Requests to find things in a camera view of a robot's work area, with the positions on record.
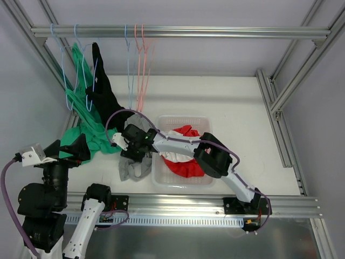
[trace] perforated metal strip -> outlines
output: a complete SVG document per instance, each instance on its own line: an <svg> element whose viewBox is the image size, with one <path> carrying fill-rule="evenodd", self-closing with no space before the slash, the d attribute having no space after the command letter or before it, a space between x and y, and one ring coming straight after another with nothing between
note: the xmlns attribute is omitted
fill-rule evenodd
<svg viewBox="0 0 345 259"><path fill-rule="evenodd" d="M66 224L78 224L81 214L68 214ZM125 216L116 216L113 223L98 223L111 225L120 223ZM173 216L141 216L131 215L126 223L128 226L172 226L172 227L222 227L242 228L243 219L234 217L173 217Z"/></svg>

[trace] white storage container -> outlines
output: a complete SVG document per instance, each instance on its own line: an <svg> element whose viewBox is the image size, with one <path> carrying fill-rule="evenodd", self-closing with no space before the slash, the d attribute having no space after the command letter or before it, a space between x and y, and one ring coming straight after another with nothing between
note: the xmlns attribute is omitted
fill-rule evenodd
<svg viewBox="0 0 345 259"><path fill-rule="evenodd" d="M184 125L191 125L192 129L198 130L200 135L204 132L212 132L211 123L205 116L162 115L156 120L156 127L164 132ZM173 173L157 153L153 154L151 175L154 184L164 187L211 187L215 183L214 178L208 175L185 178Z"/></svg>

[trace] table surface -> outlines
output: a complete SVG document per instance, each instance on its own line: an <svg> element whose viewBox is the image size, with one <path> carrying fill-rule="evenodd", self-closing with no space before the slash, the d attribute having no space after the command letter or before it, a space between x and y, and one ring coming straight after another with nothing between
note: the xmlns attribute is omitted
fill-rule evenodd
<svg viewBox="0 0 345 259"><path fill-rule="evenodd" d="M109 79L119 103L127 108L127 76ZM134 82L136 94L136 77ZM153 122L159 115L207 116L216 138L241 158L237 168L250 184L267 195L300 195L294 170L281 164L255 77L151 76L143 113ZM208 188L158 187L151 174L139 182L121 182L119 157L98 152L91 162L71 169L68 191L85 192L95 182L109 185L113 193L234 194L221 179Z"/></svg>

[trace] gray cloth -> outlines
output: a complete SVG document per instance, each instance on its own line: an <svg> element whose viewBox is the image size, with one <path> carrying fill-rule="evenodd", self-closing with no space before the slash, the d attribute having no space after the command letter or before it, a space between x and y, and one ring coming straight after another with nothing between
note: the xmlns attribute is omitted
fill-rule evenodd
<svg viewBox="0 0 345 259"><path fill-rule="evenodd" d="M150 129L149 123L146 119L140 117L139 115L135 114L129 117L125 122L125 128L128 124L133 124L140 128L141 130L148 131ZM121 181L126 181L131 178L133 181L140 181L141 179L145 178L151 172L151 165L152 165L152 153L145 154L145 157L142 159L141 162L141 175L135 175L135 165L138 164L134 162L132 159L120 157L119 161L119 172L120 172L120 179Z"/></svg>

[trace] hanging rod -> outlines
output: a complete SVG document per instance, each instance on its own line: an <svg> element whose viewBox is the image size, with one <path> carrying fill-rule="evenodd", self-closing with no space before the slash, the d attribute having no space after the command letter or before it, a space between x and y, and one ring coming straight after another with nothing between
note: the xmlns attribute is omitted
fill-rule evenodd
<svg viewBox="0 0 345 259"><path fill-rule="evenodd" d="M37 38L52 37L50 25L34 26L31 31ZM73 38L74 25L55 25L59 38ZM79 38L124 38L124 25L78 25ZM326 39L328 28L315 27L194 27L194 26L144 26L146 38L241 38L241 39ZM136 28L141 37L141 25ZM134 26L127 26L127 37L134 37Z"/></svg>

